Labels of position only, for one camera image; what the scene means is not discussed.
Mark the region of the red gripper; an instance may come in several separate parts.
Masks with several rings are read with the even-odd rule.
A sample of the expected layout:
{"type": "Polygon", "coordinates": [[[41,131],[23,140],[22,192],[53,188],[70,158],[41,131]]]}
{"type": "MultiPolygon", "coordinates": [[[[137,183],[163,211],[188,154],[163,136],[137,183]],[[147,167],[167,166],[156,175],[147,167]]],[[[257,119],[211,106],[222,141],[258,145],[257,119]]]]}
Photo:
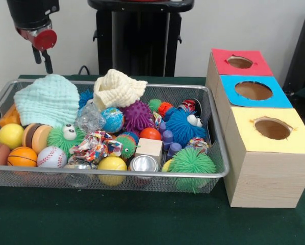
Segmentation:
{"type": "Polygon", "coordinates": [[[41,51],[44,57],[45,69],[48,74],[53,74],[53,67],[50,55],[47,49],[53,48],[57,42],[57,34],[50,27],[44,27],[37,30],[17,29],[17,32],[25,40],[32,44],[32,50],[36,64],[41,64],[41,51]]]}

